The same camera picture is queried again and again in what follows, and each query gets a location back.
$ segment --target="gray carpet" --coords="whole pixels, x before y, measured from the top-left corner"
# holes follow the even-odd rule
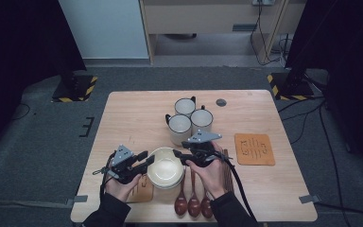
[[[192,67],[192,68],[89,68],[98,77],[85,102],[53,103],[51,96],[60,78],[53,77],[29,86],[22,103],[0,138],[0,201],[43,201],[65,204],[78,190],[93,145],[107,96],[112,91],[267,89],[267,75],[282,68]],[[311,77],[324,79],[324,72]],[[314,88],[317,96],[321,93]],[[308,100],[281,112],[281,118],[306,113],[322,99]],[[275,100],[279,110],[294,101]],[[338,127],[328,111],[322,118],[337,160],[344,205],[363,210],[363,157],[348,153]],[[86,117],[95,121],[88,137]],[[306,120],[300,115],[284,121],[302,174],[311,194],[322,202],[339,205],[337,177],[332,155],[318,111]],[[347,226],[338,210],[317,206],[319,218],[311,223],[269,223],[268,226]],[[0,226],[72,226],[71,208],[0,206]],[[352,226],[363,226],[363,215],[347,212]],[[176,226],[138,224],[137,226]]]

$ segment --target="white wall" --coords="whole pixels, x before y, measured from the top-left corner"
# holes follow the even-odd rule
[[[138,0],[60,0],[83,59],[148,59]]]

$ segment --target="wooden spoon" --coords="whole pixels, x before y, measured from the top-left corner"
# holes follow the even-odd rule
[[[201,206],[199,202],[199,198],[196,194],[196,172],[191,169],[191,184],[192,184],[192,191],[191,191],[191,198],[188,201],[188,214],[190,216],[196,218],[201,213]]]
[[[175,211],[176,214],[179,216],[184,215],[184,213],[187,211],[187,199],[184,196],[184,178],[185,178],[185,167],[184,167],[184,173],[182,175],[181,179],[181,192],[179,193],[179,196],[175,200]]]
[[[201,212],[206,218],[211,218],[213,215],[210,200],[207,196],[207,190],[205,187],[204,187],[204,199],[202,199],[201,202]]]

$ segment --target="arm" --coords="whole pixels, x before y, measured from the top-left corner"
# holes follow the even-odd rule
[[[125,222],[130,207],[126,205],[129,193],[138,184],[141,174],[134,177],[128,184],[121,184],[111,179],[105,185],[105,194],[98,210],[87,217],[82,227],[121,227]]]
[[[214,148],[221,151],[222,148],[215,142],[212,142]],[[211,201],[212,211],[219,224],[224,226],[258,226],[246,209],[235,197],[233,192],[227,192],[223,187],[222,163],[220,160],[214,160],[205,168],[196,166],[193,162],[187,160],[186,163],[191,169],[197,172],[201,178],[204,187],[214,198]]]

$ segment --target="hand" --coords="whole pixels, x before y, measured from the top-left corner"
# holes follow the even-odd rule
[[[122,184],[116,179],[110,179],[105,185],[105,191],[118,200],[126,202],[131,190],[138,184],[141,176],[141,174],[136,175],[134,179],[127,184]]]
[[[217,151],[222,151],[222,148],[217,143],[212,141],[212,144]],[[199,167],[190,160],[187,160],[186,163],[199,175],[204,187],[214,199],[226,193],[223,187],[223,171],[220,160],[215,159],[207,167]]]

